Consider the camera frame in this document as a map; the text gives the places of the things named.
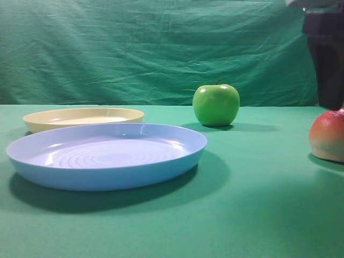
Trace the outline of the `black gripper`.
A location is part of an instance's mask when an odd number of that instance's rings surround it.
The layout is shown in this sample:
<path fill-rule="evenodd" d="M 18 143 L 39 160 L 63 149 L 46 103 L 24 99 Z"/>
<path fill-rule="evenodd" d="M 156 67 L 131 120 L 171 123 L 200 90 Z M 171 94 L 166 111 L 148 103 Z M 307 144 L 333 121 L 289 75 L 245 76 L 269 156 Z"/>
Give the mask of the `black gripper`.
<path fill-rule="evenodd" d="M 307 10 L 303 33 L 309 36 L 343 36 L 343 9 Z M 308 37 L 316 71 L 318 102 L 328 110 L 343 107 L 343 39 Z"/>

